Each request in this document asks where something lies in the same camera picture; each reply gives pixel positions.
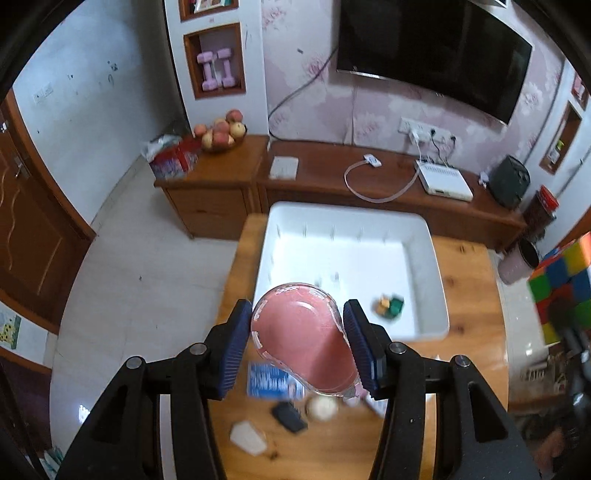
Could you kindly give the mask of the pink white rectangular box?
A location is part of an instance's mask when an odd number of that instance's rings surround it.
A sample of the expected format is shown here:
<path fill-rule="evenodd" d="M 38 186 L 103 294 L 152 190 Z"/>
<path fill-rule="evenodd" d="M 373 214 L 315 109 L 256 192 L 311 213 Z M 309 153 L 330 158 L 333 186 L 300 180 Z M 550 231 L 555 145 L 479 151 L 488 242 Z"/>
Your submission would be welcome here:
<path fill-rule="evenodd" d="M 370 393 L 363 388 L 361 384 L 356 385 L 353 397 L 342 398 L 342 402 L 349 407 L 359 406 L 360 403 L 364 402 L 377 416 L 381 418 L 386 417 L 388 409 L 388 400 L 376 400 L 370 395 Z"/>

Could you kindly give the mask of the blue labelled clear box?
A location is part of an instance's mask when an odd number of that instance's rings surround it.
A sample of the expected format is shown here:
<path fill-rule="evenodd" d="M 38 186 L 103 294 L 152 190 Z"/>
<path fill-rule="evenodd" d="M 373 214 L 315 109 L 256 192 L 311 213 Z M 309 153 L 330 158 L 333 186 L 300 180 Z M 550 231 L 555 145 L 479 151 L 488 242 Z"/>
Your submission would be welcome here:
<path fill-rule="evenodd" d="M 304 385 L 286 371 L 266 363 L 249 362 L 246 394 L 263 400 L 304 399 Z"/>

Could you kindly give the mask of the black charger plug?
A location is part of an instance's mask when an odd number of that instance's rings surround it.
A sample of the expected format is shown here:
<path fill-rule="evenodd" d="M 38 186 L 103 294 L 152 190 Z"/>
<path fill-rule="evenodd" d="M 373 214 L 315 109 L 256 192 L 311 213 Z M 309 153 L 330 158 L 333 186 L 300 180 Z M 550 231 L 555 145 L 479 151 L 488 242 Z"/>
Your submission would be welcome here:
<path fill-rule="evenodd" d="M 308 429 L 308 423 L 291 402 L 280 401 L 271 408 L 270 412 L 273 418 L 291 434 L 298 434 Z"/>

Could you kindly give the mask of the round gold compact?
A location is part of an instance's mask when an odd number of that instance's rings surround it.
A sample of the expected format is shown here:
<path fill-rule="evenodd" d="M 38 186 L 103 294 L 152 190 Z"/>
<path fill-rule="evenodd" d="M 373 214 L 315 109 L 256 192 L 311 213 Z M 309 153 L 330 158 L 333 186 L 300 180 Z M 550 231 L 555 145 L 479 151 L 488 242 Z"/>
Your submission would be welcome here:
<path fill-rule="evenodd" d="M 339 402 L 334 397 L 315 396 L 308 400 L 305 412 L 311 420 L 327 422 L 337 415 Z"/>

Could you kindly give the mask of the multicolour puzzle cube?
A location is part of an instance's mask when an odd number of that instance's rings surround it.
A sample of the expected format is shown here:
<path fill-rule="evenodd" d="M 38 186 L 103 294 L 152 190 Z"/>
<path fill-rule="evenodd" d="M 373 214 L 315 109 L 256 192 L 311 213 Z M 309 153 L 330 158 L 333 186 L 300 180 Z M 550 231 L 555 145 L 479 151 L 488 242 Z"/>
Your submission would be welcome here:
<path fill-rule="evenodd" d="M 557 298 L 571 301 L 574 320 L 590 332 L 590 233 L 548 253 L 528 279 L 544 343 L 559 342 L 549 320 L 549 307 Z"/>

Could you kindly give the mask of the pink clear-cased puff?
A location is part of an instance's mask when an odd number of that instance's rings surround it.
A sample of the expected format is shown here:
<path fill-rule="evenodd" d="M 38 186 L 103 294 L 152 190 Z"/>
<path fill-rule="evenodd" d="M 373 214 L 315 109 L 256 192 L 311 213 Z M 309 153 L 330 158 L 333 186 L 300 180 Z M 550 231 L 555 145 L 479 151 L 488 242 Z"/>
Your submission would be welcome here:
<path fill-rule="evenodd" d="M 306 283 L 270 289 L 256 303 L 250 337 L 266 361 L 325 396 L 356 395 L 359 373 L 332 296 Z"/>

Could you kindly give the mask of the green and gold small box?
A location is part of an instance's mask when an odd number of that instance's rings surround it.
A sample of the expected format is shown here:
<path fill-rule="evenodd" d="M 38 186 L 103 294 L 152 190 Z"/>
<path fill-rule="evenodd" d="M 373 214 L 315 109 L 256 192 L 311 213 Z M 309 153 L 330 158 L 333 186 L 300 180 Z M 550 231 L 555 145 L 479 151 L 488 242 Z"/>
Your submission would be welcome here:
<path fill-rule="evenodd" d="M 375 312 L 382 318 L 393 320 L 398 318 L 403 309 L 405 301 L 398 296 L 382 296 L 375 304 Z"/>

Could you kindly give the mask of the white plastic storage bin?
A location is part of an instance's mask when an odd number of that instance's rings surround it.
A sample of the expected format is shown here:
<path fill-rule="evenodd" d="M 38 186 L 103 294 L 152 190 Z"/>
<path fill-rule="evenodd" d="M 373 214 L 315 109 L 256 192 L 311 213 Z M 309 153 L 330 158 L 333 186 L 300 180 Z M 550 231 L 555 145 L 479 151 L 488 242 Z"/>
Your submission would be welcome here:
<path fill-rule="evenodd" d="M 280 284 L 307 283 L 338 305 L 361 304 L 370 322 L 393 340 L 445 338 L 450 319 L 435 247 L 426 220 L 410 213 L 277 202 L 270 208 L 253 298 Z M 398 296 L 393 320 L 375 304 Z"/>

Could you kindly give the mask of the wooden door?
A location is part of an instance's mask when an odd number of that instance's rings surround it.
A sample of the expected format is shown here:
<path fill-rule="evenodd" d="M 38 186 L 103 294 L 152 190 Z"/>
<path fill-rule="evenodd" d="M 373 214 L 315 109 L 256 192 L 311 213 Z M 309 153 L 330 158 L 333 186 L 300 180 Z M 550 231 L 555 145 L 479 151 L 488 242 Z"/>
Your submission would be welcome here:
<path fill-rule="evenodd" d="M 58 333 L 94 238 L 49 173 L 8 92 L 1 101 L 1 301 Z"/>

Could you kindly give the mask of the wooden tv cabinet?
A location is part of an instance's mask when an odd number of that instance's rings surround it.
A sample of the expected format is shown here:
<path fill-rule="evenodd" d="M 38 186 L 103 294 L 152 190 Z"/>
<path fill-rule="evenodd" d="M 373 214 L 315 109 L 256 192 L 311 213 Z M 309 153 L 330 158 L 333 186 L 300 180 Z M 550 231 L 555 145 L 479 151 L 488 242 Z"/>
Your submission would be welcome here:
<path fill-rule="evenodd" d="M 182 178 L 157 180 L 191 237 L 236 240 L 246 217 L 266 213 L 277 202 L 370 207 L 370 198 L 401 197 L 383 209 L 422 216 L 434 235 L 483 243 L 500 251 L 526 229 L 518 211 L 500 206 L 471 172 L 463 174 L 471 202 L 429 195 L 415 178 L 411 155 L 374 152 L 382 165 L 356 167 L 366 149 L 308 141 L 270 142 L 249 135 L 223 153 L 202 152 L 197 165 Z M 274 156 L 298 159 L 297 179 L 270 180 Z"/>

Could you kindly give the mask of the white set-top box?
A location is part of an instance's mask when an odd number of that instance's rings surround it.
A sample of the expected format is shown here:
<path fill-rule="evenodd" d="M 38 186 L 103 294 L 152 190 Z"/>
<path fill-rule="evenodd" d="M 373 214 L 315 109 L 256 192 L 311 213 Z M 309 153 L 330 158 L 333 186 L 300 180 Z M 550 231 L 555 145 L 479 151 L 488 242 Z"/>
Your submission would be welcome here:
<path fill-rule="evenodd" d="M 473 200 L 473 192 L 458 169 L 420 160 L 416 161 L 416 169 L 429 195 L 464 202 Z"/>

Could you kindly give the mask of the red tissue box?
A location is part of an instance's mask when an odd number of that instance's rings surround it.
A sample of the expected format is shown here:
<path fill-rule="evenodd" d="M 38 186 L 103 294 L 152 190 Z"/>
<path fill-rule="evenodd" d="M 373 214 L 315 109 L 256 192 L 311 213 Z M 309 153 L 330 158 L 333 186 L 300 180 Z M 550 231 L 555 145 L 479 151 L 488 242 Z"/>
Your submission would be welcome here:
<path fill-rule="evenodd" d="M 171 180 L 184 177 L 197 165 L 200 141 L 187 136 L 164 134 L 145 142 L 141 155 L 156 180 Z"/>

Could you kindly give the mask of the fruit bowl with peaches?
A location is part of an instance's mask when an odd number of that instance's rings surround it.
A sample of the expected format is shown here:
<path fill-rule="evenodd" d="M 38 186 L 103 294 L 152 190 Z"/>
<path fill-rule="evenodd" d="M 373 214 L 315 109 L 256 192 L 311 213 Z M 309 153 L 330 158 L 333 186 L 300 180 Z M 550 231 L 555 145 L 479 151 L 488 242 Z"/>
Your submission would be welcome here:
<path fill-rule="evenodd" d="M 224 117 L 217 118 L 211 125 L 197 124 L 192 133 L 205 152 L 218 153 L 231 150 L 242 143 L 247 135 L 242 111 L 229 110 Z"/>

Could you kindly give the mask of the left pink dumbbell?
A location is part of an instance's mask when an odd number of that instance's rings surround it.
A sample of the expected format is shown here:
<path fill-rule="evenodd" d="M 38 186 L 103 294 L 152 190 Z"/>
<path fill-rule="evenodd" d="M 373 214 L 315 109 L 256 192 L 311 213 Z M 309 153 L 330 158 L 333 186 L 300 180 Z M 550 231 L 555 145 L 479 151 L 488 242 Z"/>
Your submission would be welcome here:
<path fill-rule="evenodd" d="M 216 59 L 212 51 L 204 51 L 197 55 L 197 64 L 202 71 L 201 89 L 204 92 L 211 92 L 218 88 L 218 82 L 213 72 L 213 64 Z"/>

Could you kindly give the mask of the white wall power strip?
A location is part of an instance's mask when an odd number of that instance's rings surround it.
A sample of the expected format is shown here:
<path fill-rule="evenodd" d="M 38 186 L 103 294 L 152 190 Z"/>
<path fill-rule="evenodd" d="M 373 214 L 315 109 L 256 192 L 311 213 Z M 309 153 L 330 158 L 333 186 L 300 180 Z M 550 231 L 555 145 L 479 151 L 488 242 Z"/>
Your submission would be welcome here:
<path fill-rule="evenodd" d="M 409 136 L 411 139 L 428 143 L 432 140 L 437 143 L 447 143 L 453 136 L 449 130 L 406 117 L 402 117 L 400 120 L 399 132 Z"/>

